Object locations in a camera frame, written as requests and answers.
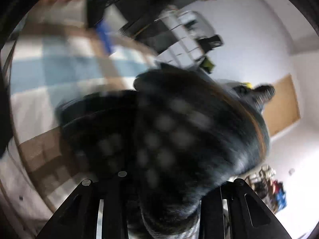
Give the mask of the plaid fleece knit cardigan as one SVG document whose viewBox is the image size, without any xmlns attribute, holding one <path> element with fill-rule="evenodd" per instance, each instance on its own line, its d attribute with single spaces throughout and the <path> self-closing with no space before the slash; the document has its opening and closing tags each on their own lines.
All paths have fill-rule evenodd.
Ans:
<svg viewBox="0 0 319 239">
<path fill-rule="evenodd" d="M 272 85 L 227 87 L 163 64 L 133 90 L 83 96 L 56 109 L 63 138 L 105 186 L 127 173 L 125 210 L 138 238 L 187 238 L 211 190 L 259 165 Z"/>
</svg>

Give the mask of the white drawer desk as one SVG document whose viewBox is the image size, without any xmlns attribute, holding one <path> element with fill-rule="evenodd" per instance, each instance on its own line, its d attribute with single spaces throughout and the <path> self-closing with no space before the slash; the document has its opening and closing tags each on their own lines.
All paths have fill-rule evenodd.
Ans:
<svg viewBox="0 0 319 239">
<path fill-rule="evenodd" d="M 158 53 L 157 60 L 180 68 L 201 61 L 206 53 L 198 41 L 216 35 L 207 19 L 197 11 L 167 10 L 161 14 L 160 20 L 176 40 Z"/>
</svg>

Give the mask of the checked bed sheet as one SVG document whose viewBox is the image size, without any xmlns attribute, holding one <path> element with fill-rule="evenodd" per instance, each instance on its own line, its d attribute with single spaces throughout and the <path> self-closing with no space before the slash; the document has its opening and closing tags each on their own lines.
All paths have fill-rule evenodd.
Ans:
<svg viewBox="0 0 319 239">
<path fill-rule="evenodd" d="M 9 83 L 14 139 L 37 201 L 51 212 L 87 177 L 60 137 L 57 107 L 131 89 L 136 75 L 155 64 L 147 46 L 116 33 L 110 39 L 107 54 L 98 36 L 82 27 L 29 22 L 18 36 Z"/>
</svg>

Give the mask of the wooden door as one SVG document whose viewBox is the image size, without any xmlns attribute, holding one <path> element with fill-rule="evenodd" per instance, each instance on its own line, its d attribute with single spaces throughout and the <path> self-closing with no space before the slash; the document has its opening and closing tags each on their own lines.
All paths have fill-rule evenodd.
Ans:
<svg viewBox="0 0 319 239">
<path fill-rule="evenodd" d="M 301 118 L 292 76 L 289 74 L 274 84 L 275 95 L 263 111 L 263 117 L 273 137 Z"/>
</svg>

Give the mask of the shoe rack with shoes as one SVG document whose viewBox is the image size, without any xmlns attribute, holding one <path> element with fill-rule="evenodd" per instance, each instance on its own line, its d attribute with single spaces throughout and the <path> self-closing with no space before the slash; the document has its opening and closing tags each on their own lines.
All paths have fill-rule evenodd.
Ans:
<svg viewBox="0 0 319 239">
<path fill-rule="evenodd" d="M 262 199 L 268 208 L 277 214 L 287 206 L 283 182 L 275 179 L 276 171 L 269 165 L 245 177 L 245 182 Z"/>
</svg>

